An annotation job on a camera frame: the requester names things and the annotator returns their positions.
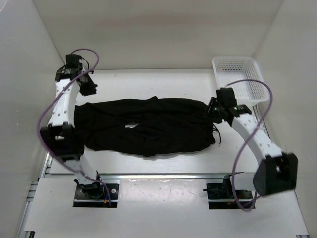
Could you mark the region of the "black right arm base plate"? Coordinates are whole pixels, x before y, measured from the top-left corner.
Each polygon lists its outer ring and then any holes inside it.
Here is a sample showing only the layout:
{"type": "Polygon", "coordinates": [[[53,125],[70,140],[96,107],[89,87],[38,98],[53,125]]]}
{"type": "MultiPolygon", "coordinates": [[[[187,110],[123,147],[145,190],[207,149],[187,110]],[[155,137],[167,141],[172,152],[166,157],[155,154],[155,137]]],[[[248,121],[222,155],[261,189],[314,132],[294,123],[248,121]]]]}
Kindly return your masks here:
{"type": "MultiPolygon", "coordinates": [[[[210,210],[239,209],[233,195],[227,193],[221,183],[207,183],[203,192],[207,193],[210,210]]],[[[244,209],[249,209],[252,206],[254,197],[251,191],[237,190],[236,194],[244,209]]]]}

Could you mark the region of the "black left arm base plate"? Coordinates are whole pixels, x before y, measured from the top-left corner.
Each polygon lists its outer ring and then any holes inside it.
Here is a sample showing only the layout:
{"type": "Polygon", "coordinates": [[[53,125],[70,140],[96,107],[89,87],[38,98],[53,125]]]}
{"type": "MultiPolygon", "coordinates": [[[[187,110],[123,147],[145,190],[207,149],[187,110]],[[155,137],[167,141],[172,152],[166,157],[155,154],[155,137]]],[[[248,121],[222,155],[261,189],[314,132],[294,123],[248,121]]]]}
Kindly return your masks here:
{"type": "Polygon", "coordinates": [[[89,185],[76,183],[74,194],[73,207],[81,208],[117,208],[119,196],[118,183],[106,183],[109,190],[107,193],[106,187],[102,184],[93,183],[89,185]]]}

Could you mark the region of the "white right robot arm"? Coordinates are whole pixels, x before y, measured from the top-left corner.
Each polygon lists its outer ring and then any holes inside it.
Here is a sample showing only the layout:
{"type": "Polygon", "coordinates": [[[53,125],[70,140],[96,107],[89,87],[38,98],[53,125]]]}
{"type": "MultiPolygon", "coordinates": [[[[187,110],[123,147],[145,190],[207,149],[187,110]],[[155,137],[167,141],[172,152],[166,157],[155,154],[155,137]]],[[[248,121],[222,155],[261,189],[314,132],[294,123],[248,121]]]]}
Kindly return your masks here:
{"type": "Polygon", "coordinates": [[[298,158],[294,153],[284,152],[260,129],[246,105],[226,105],[212,97],[206,116],[214,119],[215,123],[228,123],[244,140],[234,160],[230,181],[222,186],[226,197],[234,198],[240,190],[254,191],[266,197],[296,188],[298,158]],[[250,148],[258,163],[253,174],[235,172],[238,159],[246,147],[250,148]]]}

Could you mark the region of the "black trousers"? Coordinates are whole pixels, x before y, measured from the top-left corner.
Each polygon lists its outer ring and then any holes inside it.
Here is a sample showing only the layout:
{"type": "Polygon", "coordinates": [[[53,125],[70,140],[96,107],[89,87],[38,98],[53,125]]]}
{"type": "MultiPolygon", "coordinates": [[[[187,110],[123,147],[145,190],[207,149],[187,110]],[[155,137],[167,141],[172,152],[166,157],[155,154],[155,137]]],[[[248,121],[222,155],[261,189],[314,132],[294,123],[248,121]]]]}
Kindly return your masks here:
{"type": "Polygon", "coordinates": [[[185,98],[122,99],[75,107],[75,129],[85,146],[151,157],[197,152],[215,144],[207,106],[185,98]]]}

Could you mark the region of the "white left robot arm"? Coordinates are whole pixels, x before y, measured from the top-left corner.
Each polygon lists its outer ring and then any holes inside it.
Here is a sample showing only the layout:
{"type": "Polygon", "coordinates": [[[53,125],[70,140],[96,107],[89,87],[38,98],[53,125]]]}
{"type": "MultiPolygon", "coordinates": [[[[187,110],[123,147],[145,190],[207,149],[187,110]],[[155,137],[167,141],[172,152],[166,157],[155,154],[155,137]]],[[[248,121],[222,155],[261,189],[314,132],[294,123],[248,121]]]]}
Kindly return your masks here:
{"type": "Polygon", "coordinates": [[[85,69],[61,67],[56,73],[56,97],[47,126],[39,133],[44,145],[55,159],[77,178],[75,183],[87,196],[97,199],[105,189],[100,176],[84,156],[85,145],[75,129],[74,112],[77,95],[96,94],[97,85],[85,69]]]}

